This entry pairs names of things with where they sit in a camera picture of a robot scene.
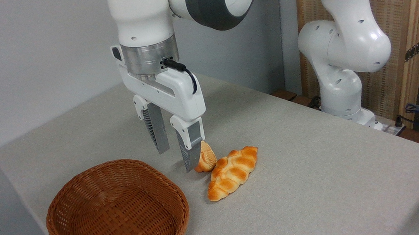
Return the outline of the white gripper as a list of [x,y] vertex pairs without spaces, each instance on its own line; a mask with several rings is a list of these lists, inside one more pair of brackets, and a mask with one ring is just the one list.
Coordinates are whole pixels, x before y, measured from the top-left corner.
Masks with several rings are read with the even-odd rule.
[[196,79],[187,72],[167,67],[164,60],[178,61],[175,39],[143,46],[113,46],[110,49],[125,86],[134,94],[137,115],[149,132],[157,151],[170,149],[161,108],[174,114],[170,118],[175,128],[186,172],[197,167],[201,156],[201,141],[205,139],[202,114],[206,111],[203,94]]

